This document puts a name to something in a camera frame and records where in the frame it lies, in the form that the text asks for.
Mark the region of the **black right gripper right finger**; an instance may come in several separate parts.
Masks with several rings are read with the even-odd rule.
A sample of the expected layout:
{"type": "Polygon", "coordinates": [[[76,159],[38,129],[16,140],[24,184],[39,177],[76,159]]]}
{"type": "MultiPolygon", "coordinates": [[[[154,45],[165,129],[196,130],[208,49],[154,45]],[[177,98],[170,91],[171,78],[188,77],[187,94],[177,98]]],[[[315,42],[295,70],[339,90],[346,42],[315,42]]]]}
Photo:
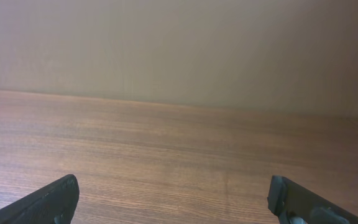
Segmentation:
{"type": "Polygon", "coordinates": [[[358,224],[358,216],[284,176],[272,177],[267,200],[280,224],[358,224]]]}

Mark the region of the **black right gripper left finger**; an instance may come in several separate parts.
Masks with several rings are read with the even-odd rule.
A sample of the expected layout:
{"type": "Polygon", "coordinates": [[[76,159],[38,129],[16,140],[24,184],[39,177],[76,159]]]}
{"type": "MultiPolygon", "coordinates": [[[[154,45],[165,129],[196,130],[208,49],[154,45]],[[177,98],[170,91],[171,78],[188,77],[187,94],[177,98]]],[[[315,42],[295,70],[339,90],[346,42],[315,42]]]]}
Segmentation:
{"type": "Polygon", "coordinates": [[[0,209],[0,224],[70,224],[79,195],[77,178],[68,174],[0,209]]]}

